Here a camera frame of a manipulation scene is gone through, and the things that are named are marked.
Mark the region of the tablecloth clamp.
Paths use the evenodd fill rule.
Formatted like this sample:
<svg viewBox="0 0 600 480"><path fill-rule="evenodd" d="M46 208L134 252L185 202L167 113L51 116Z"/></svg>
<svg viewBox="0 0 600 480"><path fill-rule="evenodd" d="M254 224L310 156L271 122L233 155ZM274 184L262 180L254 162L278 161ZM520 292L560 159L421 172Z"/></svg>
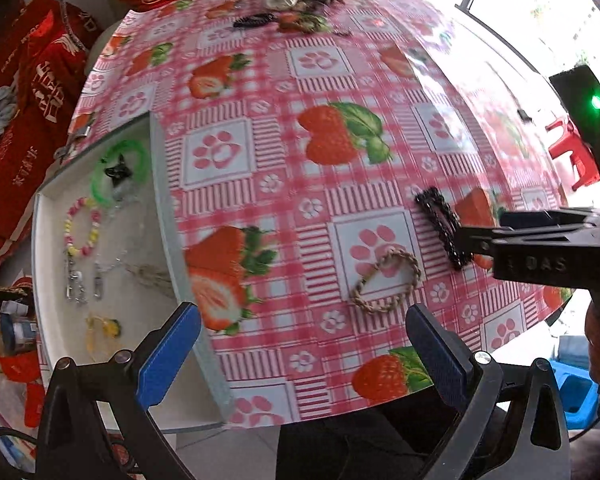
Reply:
<svg viewBox="0 0 600 480"><path fill-rule="evenodd" d="M89 112L79 114L72 118L68 130L68 139L62 148L54 153L55 160L64 159L73 149L73 147L81 140L85 139L90 132L90 128L95 121L96 113Z"/></svg>
<svg viewBox="0 0 600 480"><path fill-rule="evenodd" d="M532 122L532 118L522 108L518 108L517 114L523 122Z"/></svg>

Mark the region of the silver metal clip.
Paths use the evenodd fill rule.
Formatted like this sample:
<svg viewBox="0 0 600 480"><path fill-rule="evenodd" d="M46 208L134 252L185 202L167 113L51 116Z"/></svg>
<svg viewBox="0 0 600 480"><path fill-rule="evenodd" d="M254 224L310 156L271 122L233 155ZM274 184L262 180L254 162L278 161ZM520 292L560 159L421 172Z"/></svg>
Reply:
<svg viewBox="0 0 600 480"><path fill-rule="evenodd" d="M67 254L65 258L66 298L79 306L86 304L83 274L76 268L76 259Z"/></svg>

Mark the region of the right tablecloth clamp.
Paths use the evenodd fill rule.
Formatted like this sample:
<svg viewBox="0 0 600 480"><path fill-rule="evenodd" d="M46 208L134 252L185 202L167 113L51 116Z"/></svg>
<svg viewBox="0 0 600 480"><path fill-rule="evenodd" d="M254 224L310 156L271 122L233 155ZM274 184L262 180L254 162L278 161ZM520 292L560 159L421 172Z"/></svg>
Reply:
<svg viewBox="0 0 600 480"><path fill-rule="evenodd" d="M522 108L518 108L517 114L523 122L532 122L532 118Z"/></svg>

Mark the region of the silver keychain charm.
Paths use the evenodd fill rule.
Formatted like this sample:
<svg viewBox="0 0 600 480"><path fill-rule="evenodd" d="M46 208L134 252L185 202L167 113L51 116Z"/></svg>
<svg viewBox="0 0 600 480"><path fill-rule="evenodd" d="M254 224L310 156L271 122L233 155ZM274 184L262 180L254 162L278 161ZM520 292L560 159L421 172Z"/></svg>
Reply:
<svg viewBox="0 0 600 480"><path fill-rule="evenodd" d="M97 301L102 300L102 295L104 294L104 277L102 276L102 266L98 262L94 263L93 294Z"/></svg>

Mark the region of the red plastic stool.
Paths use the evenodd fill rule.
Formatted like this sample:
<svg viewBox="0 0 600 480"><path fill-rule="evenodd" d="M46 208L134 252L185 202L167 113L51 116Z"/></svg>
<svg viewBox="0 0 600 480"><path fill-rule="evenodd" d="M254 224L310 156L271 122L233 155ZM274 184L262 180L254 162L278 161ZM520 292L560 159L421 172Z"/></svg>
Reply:
<svg viewBox="0 0 600 480"><path fill-rule="evenodd" d="M571 167L577 171L578 180L571 185L573 192L600 180L591 149L584 143L578 128L569 116L558 118L545 127L546 131L562 128L562 135L548 148L551 159L568 154Z"/></svg>

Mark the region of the black rectangular hair clip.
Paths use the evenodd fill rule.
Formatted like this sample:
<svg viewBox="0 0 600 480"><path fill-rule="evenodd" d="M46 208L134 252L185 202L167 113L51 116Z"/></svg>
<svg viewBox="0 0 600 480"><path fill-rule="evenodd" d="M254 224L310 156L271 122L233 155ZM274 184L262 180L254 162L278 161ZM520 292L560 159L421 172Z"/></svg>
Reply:
<svg viewBox="0 0 600 480"><path fill-rule="evenodd" d="M460 219L457 214L434 186L418 193L414 202L437 232L452 268L455 271L462 270L471 262L472 255L470 252L460 249L456 244L455 234L460 228Z"/></svg>

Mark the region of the red bed cover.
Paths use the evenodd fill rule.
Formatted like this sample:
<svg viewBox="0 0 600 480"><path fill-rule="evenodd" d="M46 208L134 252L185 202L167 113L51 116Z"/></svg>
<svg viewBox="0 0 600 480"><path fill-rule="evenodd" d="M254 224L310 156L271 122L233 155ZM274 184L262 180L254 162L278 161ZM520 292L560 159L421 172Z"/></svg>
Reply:
<svg viewBox="0 0 600 480"><path fill-rule="evenodd" d="M90 14L58 0L32 0L0 30L0 88L15 104L0 133L0 266L30 232L33 196L68 141L99 34Z"/></svg>

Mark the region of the left tablecloth clamp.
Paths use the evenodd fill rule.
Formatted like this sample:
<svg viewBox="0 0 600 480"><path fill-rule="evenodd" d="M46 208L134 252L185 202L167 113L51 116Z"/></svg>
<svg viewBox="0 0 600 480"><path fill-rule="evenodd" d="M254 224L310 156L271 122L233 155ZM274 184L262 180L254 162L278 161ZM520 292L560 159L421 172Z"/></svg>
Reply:
<svg viewBox="0 0 600 480"><path fill-rule="evenodd" d="M95 121L96 113L89 112L79 114L72 118L68 130L68 139L62 148L54 153L55 160L64 159L73 149L73 147L81 140L85 139L90 132L90 128Z"/></svg>

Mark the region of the pink strawberry tablecloth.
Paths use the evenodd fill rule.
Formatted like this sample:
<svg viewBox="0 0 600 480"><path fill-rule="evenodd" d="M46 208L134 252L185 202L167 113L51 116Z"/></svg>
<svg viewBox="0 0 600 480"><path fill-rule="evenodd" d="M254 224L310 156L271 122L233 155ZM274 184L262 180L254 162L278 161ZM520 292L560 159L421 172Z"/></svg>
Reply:
<svg viewBox="0 0 600 480"><path fill-rule="evenodd" d="M196 300L235 407L256 428L366 408L426 384L408 367L413 292L474 350L501 348L567 299L455 271L414 202L434 186L460 220L556 207L541 129L524 124L482 49L427 0L342 0L300 32L286 13L234 21L263 0L180 0L129 12L76 114L93 134L154 114Z"/></svg>

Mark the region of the white tray box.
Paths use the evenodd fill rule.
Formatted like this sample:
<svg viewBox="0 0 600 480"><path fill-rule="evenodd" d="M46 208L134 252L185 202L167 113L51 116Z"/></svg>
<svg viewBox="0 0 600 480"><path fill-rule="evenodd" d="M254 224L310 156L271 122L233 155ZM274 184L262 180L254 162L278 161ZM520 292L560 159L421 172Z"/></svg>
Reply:
<svg viewBox="0 0 600 480"><path fill-rule="evenodd" d="M104 169L122 154L133 177L113 188ZM166 178L162 128L143 114L114 129L63 166L36 193L32 274L38 318L38 355L54 366L105 362L134 349L182 301L193 298L175 227ZM82 272L86 304L66 298L65 258ZM104 294L93 294L94 263L102 266ZM128 264L168 271L173 295L141 285Z"/></svg>

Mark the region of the small black claw clip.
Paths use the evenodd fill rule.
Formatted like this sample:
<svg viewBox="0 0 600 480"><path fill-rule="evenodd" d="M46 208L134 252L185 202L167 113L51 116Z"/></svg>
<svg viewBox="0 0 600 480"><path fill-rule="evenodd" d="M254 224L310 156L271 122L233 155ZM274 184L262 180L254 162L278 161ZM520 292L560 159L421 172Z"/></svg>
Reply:
<svg viewBox="0 0 600 480"><path fill-rule="evenodd" d="M123 182L133 177L133 171L126 164L122 154L118 155L118 161L114 166L106 167L104 169L104 174L111 180L113 188L118 188Z"/></svg>

